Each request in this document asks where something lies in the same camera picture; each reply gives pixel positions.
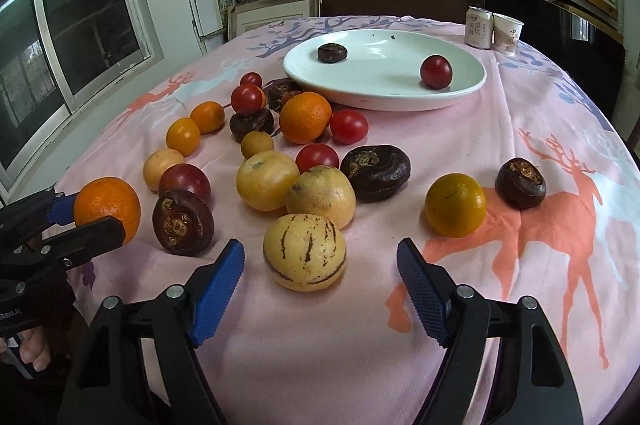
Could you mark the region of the person's left hand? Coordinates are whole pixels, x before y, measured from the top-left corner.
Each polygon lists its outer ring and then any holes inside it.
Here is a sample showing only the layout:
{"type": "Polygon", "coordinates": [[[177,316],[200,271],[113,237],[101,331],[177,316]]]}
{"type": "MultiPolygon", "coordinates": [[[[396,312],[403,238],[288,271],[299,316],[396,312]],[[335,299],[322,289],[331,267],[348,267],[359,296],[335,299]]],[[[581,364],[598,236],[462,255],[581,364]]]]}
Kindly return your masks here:
{"type": "Polygon", "coordinates": [[[15,335],[1,338],[1,363],[15,365],[14,355],[26,369],[40,373],[51,362],[51,352],[47,332],[44,327],[34,327],[15,335]]]}

